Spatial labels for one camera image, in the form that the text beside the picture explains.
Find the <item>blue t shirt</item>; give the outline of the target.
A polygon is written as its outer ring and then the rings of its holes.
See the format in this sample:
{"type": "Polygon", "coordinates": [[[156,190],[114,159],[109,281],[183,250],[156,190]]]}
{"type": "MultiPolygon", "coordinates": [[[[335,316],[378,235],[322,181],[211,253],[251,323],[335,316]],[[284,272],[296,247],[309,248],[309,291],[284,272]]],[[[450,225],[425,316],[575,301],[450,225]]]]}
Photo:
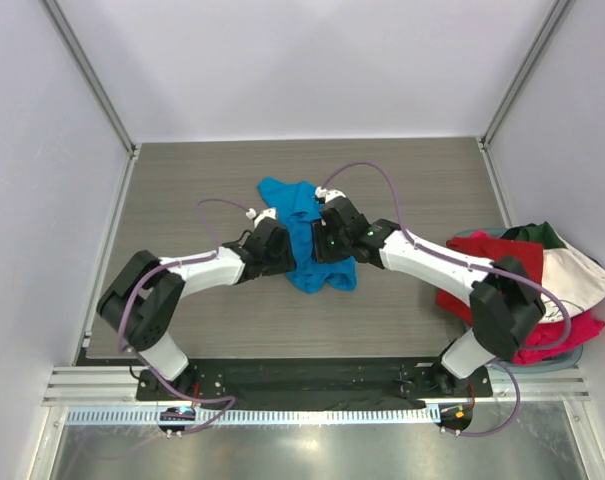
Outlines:
{"type": "Polygon", "coordinates": [[[320,219],[316,186],[307,181],[286,183],[265,177],[258,183],[257,190],[264,203],[277,210],[278,220],[289,231],[296,268],[285,276],[292,285],[306,294],[318,293],[325,285],[354,291],[357,274],[353,258],[330,264],[320,264],[313,258],[311,223],[320,219]]]}

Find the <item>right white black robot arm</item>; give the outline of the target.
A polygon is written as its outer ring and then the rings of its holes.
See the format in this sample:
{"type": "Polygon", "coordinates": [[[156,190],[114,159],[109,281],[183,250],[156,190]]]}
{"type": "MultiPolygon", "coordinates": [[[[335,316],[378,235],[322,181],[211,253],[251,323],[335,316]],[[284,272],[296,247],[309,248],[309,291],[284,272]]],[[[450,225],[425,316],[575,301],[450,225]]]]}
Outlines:
{"type": "Polygon", "coordinates": [[[429,283],[469,308],[471,327],[423,373],[423,389],[454,395],[490,361],[512,359],[544,316],[537,285],[516,258],[468,256],[414,237],[392,221],[369,222],[339,190],[318,188],[315,196],[320,204],[312,224],[316,262],[351,257],[429,283]]]}

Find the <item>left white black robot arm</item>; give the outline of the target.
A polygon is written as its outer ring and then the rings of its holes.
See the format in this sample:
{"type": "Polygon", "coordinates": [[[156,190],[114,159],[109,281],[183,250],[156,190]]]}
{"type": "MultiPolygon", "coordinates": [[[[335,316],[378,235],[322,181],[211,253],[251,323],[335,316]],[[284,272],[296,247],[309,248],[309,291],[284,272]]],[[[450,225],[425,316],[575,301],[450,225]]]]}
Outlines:
{"type": "Polygon", "coordinates": [[[196,379],[195,367],[168,332],[179,301],[295,268],[287,228],[265,218],[211,252],[164,259],[137,252],[102,294],[96,313],[116,331],[118,345],[131,348],[157,383],[170,387],[170,396],[184,399],[196,379]]]}

